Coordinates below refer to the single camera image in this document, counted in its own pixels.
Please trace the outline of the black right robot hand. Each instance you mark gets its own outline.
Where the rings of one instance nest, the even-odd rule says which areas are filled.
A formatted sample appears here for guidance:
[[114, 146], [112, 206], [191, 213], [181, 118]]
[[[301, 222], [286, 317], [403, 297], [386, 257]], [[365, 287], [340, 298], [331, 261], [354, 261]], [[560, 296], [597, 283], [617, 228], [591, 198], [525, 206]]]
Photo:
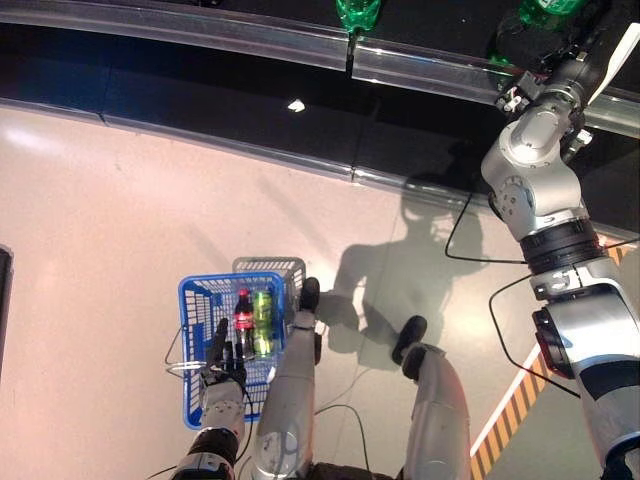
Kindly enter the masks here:
[[502, 16], [488, 59], [546, 74], [636, 14], [633, 1], [521, 1]]

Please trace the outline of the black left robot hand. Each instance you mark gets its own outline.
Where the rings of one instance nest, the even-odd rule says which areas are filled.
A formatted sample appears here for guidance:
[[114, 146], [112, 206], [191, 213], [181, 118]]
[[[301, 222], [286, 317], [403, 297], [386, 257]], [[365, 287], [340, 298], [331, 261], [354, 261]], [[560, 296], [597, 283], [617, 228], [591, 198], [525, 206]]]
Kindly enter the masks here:
[[229, 320], [216, 326], [213, 343], [200, 370], [203, 429], [224, 429], [239, 440], [245, 433], [246, 369], [243, 353], [227, 339]]

